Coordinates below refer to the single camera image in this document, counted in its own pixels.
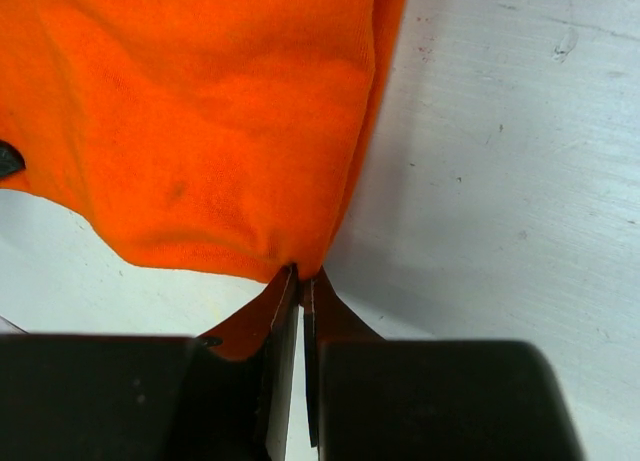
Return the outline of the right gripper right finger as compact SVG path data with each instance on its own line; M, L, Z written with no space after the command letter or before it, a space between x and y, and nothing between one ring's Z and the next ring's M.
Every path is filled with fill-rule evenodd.
M301 286L322 460L580 460L555 373L516 340L388 340L319 273Z

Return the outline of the orange t shirt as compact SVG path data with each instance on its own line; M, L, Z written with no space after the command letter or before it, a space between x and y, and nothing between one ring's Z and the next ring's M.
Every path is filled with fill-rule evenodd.
M321 268L405 0L1 0L8 190L124 260L270 280Z

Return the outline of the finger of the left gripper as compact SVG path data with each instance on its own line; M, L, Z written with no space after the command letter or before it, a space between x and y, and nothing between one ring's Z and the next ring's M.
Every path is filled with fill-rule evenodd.
M0 177L9 177L26 167L21 153L10 143L0 141Z

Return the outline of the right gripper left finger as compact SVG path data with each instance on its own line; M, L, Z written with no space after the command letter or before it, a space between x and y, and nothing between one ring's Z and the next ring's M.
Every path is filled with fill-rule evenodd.
M297 271L197 337L1 339L5 460L281 460Z

